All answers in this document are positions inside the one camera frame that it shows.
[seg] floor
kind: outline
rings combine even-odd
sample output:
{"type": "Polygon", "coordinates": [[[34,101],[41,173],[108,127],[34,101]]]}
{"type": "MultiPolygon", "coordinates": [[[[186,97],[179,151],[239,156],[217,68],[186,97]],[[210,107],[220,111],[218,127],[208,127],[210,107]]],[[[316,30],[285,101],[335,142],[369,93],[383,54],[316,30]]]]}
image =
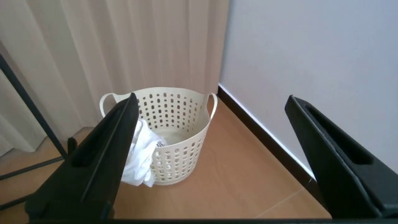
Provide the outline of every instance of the floor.
{"type": "MultiPolygon", "coordinates": [[[[57,156],[46,139],[35,153],[0,157],[0,174],[57,156]]],[[[60,163],[0,181],[0,203],[34,192],[60,163]]],[[[115,218],[331,218],[223,102],[190,177],[153,188],[121,183],[114,209],[115,218]]],[[[0,223],[27,222],[23,203],[0,211],[0,223]]]]}

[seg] perforated basket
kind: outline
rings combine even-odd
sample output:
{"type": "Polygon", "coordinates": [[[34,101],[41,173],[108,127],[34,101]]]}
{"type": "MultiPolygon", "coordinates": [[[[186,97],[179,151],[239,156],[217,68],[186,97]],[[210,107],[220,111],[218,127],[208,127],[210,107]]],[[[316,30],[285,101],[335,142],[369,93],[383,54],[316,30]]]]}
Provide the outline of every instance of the perforated basket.
{"type": "MultiPolygon", "coordinates": [[[[155,87],[134,91],[138,99],[139,118],[167,141],[152,155],[151,170],[155,184],[170,185],[187,178],[195,168],[210,121],[217,109],[217,96],[211,115],[207,112],[208,95],[183,88],[155,87]]],[[[112,95],[118,103],[130,96],[105,94],[99,108],[105,116],[103,103],[112,95]]]]}

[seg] curtain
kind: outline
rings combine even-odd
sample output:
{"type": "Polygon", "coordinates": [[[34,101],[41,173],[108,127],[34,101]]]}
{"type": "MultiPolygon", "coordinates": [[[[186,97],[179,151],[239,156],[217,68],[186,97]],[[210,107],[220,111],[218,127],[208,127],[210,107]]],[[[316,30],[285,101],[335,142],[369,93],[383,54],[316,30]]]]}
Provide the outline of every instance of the curtain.
{"type": "MultiPolygon", "coordinates": [[[[216,92],[228,0],[3,0],[0,53],[54,133],[96,126],[105,93],[216,92]]],[[[0,73],[0,154],[45,137],[0,73]]]]}

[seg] black baseboard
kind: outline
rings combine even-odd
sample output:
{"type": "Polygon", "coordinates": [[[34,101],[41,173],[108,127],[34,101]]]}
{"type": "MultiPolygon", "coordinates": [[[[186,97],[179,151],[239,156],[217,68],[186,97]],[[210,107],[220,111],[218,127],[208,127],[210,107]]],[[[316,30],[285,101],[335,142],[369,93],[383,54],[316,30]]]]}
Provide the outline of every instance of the black baseboard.
{"type": "Polygon", "coordinates": [[[249,128],[266,148],[286,167],[286,169],[305,187],[318,202],[326,208],[317,182],[291,158],[275,140],[263,130],[222,88],[217,96],[249,128]]]}

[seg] white towel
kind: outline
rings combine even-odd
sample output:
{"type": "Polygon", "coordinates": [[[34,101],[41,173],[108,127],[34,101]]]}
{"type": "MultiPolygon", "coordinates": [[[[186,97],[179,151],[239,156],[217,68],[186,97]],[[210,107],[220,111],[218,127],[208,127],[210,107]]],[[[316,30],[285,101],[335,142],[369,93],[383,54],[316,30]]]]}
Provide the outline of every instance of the white towel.
{"type": "Polygon", "coordinates": [[[166,146],[166,144],[162,137],[149,129],[144,119],[139,119],[124,166],[122,181],[135,186],[144,183],[152,187],[155,182],[155,177],[150,171],[152,155],[156,146],[166,146]]]}

